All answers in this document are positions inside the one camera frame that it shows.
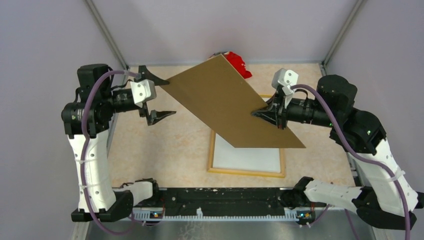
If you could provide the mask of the brown backing board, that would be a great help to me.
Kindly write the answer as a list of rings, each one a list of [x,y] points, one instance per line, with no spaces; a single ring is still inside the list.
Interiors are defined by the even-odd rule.
[[[235,148],[303,149],[289,129],[252,116],[266,102],[222,56],[168,78],[162,89]]]

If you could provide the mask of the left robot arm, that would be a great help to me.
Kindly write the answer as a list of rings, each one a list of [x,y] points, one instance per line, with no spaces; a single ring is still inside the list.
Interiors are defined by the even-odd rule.
[[[137,111],[149,126],[173,114],[149,110],[156,87],[169,82],[141,65],[137,72],[113,70],[104,63],[83,65],[77,70],[79,87],[75,99],[61,112],[64,131],[77,169],[79,201],[71,213],[73,222],[116,222],[131,215],[144,202],[160,202],[155,180],[141,179],[113,187],[109,173],[108,138],[114,115]]]

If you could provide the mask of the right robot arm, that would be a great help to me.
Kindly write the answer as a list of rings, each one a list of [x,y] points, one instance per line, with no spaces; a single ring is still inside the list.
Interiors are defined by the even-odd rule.
[[[331,129],[329,137],[361,168],[369,186],[333,185],[304,176],[289,199],[299,206],[324,203],[356,213],[372,227],[410,231],[424,206],[394,159],[386,131],[371,112],[354,107],[357,87],[339,75],[326,75],[317,87],[293,85],[284,77],[272,82],[274,95],[252,115],[283,130],[288,122]]]

